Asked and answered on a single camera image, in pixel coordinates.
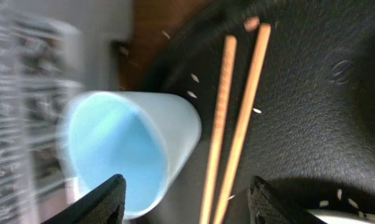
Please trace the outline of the grey round plate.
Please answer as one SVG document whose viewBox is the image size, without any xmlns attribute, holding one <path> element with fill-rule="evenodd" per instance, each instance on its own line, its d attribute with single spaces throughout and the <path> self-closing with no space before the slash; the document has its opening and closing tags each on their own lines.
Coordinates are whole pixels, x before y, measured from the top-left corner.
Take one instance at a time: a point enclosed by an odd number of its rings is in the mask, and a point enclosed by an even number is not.
<svg viewBox="0 0 375 224">
<path fill-rule="evenodd" d="M 327 224 L 375 224 L 375 219 L 368 219 L 350 213 L 332 210 L 308 210 L 312 215 Z"/>
</svg>

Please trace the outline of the blue plastic cup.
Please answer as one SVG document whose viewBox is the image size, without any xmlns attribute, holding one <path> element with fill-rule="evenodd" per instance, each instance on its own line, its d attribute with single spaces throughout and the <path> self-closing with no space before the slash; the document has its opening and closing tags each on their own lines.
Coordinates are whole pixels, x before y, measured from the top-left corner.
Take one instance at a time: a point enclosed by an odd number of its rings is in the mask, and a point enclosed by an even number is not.
<svg viewBox="0 0 375 224">
<path fill-rule="evenodd" d="M 201 137 L 188 100 L 168 93 L 90 91 L 72 99 L 58 124 L 65 175 L 77 197 L 120 174 L 124 218 L 142 217 L 166 195 Z"/>
</svg>

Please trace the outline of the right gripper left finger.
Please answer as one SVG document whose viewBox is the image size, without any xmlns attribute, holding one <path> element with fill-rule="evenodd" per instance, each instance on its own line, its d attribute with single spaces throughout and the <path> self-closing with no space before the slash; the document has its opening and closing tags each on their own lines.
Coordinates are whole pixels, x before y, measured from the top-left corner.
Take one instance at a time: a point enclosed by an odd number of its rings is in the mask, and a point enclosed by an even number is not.
<svg viewBox="0 0 375 224">
<path fill-rule="evenodd" d="M 115 174 L 42 224 L 121 224 L 125 194 L 126 180 Z"/>
</svg>

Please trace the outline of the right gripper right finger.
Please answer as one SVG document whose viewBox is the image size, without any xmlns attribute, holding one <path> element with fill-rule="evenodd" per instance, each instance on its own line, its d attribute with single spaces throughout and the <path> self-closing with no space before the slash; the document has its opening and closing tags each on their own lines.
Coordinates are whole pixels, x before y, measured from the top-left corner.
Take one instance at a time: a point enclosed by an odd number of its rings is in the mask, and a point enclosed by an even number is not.
<svg viewBox="0 0 375 224">
<path fill-rule="evenodd" d="M 254 224 L 326 224 L 257 175 L 251 179 L 247 200 L 250 222 Z"/>
</svg>

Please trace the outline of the right wooden chopstick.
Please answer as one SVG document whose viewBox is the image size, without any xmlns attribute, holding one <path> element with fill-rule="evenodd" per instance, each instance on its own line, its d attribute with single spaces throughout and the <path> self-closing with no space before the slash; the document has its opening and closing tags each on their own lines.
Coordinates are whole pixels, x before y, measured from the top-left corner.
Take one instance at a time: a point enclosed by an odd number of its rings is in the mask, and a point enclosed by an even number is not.
<svg viewBox="0 0 375 224">
<path fill-rule="evenodd" d="M 224 179 L 222 181 L 221 191 L 219 193 L 213 224 L 221 224 L 227 211 L 230 193 L 234 186 L 240 155 L 242 153 L 255 95 L 259 85 L 260 74 L 267 51 L 270 33 L 270 24 L 263 23 L 259 25 L 257 41 L 250 64 L 244 96 L 240 106 L 239 117 L 235 127 L 234 138 L 229 153 L 227 167 L 225 169 Z"/>
</svg>

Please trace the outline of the round black tray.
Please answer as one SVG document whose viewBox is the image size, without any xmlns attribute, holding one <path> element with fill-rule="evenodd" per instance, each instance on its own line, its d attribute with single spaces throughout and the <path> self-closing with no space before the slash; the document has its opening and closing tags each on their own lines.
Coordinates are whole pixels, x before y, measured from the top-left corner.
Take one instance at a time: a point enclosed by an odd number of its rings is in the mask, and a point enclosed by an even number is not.
<svg viewBox="0 0 375 224">
<path fill-rule="evenodd" d="M 185 25 L 145 74 L 146 91 L 187 99 L 201 140 L 151 223 L 197 223 L 224 39 L 237 39 L 220 170 L 227 164 L 256 32 L 272 27 L 254 112 L 224 221 L 248 223 L 252 176 L 304 208 L 375 221 L 375 1 L 217 1 Z"/>
</svg>

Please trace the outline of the grey dishwasher rack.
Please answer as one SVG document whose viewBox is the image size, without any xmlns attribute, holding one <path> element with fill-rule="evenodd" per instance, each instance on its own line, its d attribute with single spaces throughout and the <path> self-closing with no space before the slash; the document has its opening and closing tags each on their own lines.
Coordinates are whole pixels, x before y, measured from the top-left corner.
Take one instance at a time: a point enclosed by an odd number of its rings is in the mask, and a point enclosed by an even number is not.
<svg viewBox="0 0 375 224">
<path fill-rule="evenodd" d="M 0 223 L 40 223 L 37 194 L 69 179 L 57 131 L 68 102 L 117 90 L 133 3 L 0 1 Z"/>
</svg>

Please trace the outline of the wooden chopstick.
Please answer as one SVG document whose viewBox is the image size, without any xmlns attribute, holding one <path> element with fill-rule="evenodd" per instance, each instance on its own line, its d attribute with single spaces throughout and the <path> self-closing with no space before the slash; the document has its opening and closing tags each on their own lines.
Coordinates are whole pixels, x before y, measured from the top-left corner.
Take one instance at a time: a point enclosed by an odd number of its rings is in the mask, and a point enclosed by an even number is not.
<svg viewBox="0 0 375 224">
<path fill-rule="evenodd" d="M 234 138 L 229 153 L 227 167 L 225 169 L 224 179 L 222 181 L 221 191 L 219 193 L 213 224 L 221 224 L 227 211 L 230 193 L 234 186 L 240 155 L 242 153 L 255 95 L 259 85 L 260 74 L 267 51 L 270 33 L 270 24 L 263 23 L 259 25 L 257 41 L 250 64 L 244 96 L 240 106 L 239 117 L 235 127 Z"/>
<path fill-rule="evenodd" d="M 221 156 L 227 107 L 235 62 L 237 39 L 233 35 L 225 37 L 222 63 L 217 89 L 216 109 L 212 125 L 211 143 L 207 161 L 206 179 L 204 183 L 199 223 L 209 224 L 212 211 L 214 191 L 216 187 L 219 159 Z"/>
</svg>

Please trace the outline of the left wooden chopstick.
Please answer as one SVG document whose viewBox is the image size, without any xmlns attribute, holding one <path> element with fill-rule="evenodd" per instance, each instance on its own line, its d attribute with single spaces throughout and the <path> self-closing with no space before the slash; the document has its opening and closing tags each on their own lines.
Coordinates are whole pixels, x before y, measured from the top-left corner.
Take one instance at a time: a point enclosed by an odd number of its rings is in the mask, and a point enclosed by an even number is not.
<svg viewBox="0 0 375 224">
<path fill-rule="evenodd" d="M 227 107 L 235 62 L 237 39 L 233 35 L 225 37 L 222 63 L 217 89 L 216 109 L 212 125 L 211 143 L 207 161 L 206 179 L 204 183 L 199 223 L 209 224 L 212 211 L 214 191 L 216 187 L 219 159 L 221 156 Z"/>
</svg>

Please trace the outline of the pink plastic cup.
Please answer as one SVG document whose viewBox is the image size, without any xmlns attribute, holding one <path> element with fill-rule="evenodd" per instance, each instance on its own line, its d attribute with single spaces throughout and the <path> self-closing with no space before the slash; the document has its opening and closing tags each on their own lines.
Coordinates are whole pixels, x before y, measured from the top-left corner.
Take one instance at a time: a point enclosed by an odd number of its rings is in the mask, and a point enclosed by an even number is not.
<svg viewBox="0 0 375 224">
<path fill-rule="evenodd" d="M 42 223 L 73 204 L 80 198 L 78 178 L 58 180 L 37 194 L 39 221 Z"/>
</svg>

